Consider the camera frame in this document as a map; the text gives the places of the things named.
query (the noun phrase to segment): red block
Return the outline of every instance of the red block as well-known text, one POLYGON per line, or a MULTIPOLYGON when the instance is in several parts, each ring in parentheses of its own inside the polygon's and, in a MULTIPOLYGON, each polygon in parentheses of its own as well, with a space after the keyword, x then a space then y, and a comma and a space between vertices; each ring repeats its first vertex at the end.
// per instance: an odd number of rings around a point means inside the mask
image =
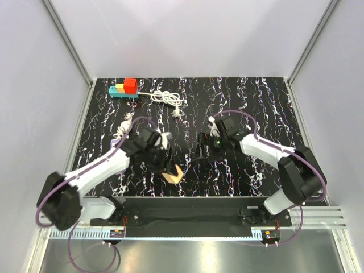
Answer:
POLYGON ((138 91, 138 83, 134 78, 126 78, 124 81, 125 94, 135 95, 138 91))

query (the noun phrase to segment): table surface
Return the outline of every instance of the table surface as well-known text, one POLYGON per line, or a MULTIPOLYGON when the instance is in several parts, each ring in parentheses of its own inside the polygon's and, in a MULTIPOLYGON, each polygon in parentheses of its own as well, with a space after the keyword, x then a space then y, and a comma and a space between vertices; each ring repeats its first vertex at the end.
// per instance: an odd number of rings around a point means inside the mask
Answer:
MULTIPOLYGON (((282 240, 292 234, 282 230, 282 240)), ((66 249, 67 240, 50 240, 40 272, 78 272, 69 262, 66 249)), ((113 257, 113 252, 100 241, 73 240, 71 249, 77 265, 90 272, 103 270, 113 257)), ((293 242, 268 249, 221 241, 123 241, 117 249, 117 259, 110 270, 115 273, 344 272, 329 230, 303 230, 293 242)))
MULTIPOLYGON (((258 122, 259 134, 286 146, 303 145, 299 126, 283 78, 141 78, 140 92, 177 92, 184 99, 180 119, 172 107, 151 99, 114 100, 109 87, 123 78, 98 79, 73 169, 80 168, 110 149, 110 141, 125 113, 151 118, 162 131, 170 131, 176 148, 176 163, 184 172, 179 185, 168 184, 145 164, 134 164, 122 175, 113 175, 95 187, 91 196, 269 196, 279 188, 278 171, 244 154, 231 152, 215 163, 191 160, 197 134, 207 131, 208 118, 221 110, 238 109, 258 122)), ((253 123, 238 114, 232 119, 252 129, 253 123)))

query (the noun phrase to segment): aluminum frame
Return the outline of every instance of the aluminum frame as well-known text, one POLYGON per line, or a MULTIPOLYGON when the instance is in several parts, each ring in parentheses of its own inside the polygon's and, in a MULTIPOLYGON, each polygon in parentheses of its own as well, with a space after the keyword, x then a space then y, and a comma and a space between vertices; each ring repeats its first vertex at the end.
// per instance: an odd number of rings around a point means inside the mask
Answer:
POLYGON ((362 272, 347 229, 332 231, 345 273, 362 272))
MULTIPOLYGON (((344 217, 338 206, 303 206, 302 229, 346 229, 344 217)), ((291 230, 297 228, 301 221, 301 211, 295 207, 289 211, 292 226, 281 226, 280 230, 291 230)), ((252 229, 267 229, 266 227, 252 227, 252 229)))
POLYGON ((315 46, 317 40, 319 39, 320 35, 322 34, 325 26, 328 24, 331 16, 334 14, 336 8, 338 7, 341 0, 331 0, 328 4, 324 14, 322 15, 315 31, 313 32, 310 40, 308 41, 298 63, 296 64, 295 68, 293 69, 293 72, 291 73, 290 77, 288 78, 289 84, 293 84, 295 81, 298 73, 300 72, 302 66, 306 62, 306 59, 308 55, 311 53, 311 50, 315 46))
POLYGON ((42 267, 43 258, 46 254, 48 241, 51 235, 51 229, 37 229, 38 234, 33 247, 33 252, 29 258, 28 266, 25 270, 27 273, 40 272, 42 267))
POLYGON ((44 9, 46 10, 47 14, 49 15, 50 20, 52 21, 56 31, 59 34, 59 37, 61 38, 69 55, 71 56, 73 62, 75 63, 78 71, 80 71, 82 78, 86 82, 88 88, 90 88, 93 80, 91 79, 91 77, 90 77, 87 69, 85 68, 84 64, 82 63, 81 58, 79 57, 73 43, 71 42, 63 24, 62 24, 62 21, 59 18, 57 11, 52 4, 52 1, 51 0, 40 0, 40 2, 42 3, 44 9))

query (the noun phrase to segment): white cable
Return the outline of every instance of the white cable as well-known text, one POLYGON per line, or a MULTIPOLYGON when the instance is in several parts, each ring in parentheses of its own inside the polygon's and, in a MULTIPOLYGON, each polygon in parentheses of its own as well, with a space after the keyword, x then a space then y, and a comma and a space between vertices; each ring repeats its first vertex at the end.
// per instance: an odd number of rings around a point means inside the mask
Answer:
POLYGON ((150 99, 155 102, 163 102, 174 106, 176 109, 172 112, 172 116, 175 118, 180 117, 179 106, 182 106, 183 100, 181 100, 178 93, 170 93, 169 91, 154 91, 153 93, 138 93, 139 95, 150 96, 150 99))
POLYGON ((129 128, 131 127, 131 120, 133 115, 131 113, 126 113, 124 116, 124 121, 118 127, 117 132, 113 135, 117 139, 121 139, 126 132, 128 132, 129 128))

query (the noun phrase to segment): cable connector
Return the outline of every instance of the cable connector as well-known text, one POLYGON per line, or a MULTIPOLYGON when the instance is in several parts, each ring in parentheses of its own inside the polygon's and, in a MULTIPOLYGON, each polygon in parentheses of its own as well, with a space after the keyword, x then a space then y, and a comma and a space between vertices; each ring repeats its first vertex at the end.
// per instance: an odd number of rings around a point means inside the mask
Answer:
POLYGON ((214 124, 214 123, 215 123, 215 118, 214 118, 214 117, 209 117, 209 122, 210 122, 211 124, 214 124))
POLYGON ((178 108, 178 106, 176 106, 176 109, 172 112, 172 116, 175 118, 180 118, 181 114, 180 114, 180 109, 178 108))
POLYGON ((124 116, 124 121, 120 124, 116 134, 114 134, 113 137, 115 137, 116 139, 121 139, 131 129, 132 119, 133 115, 131 113, 126 113, 124 116))

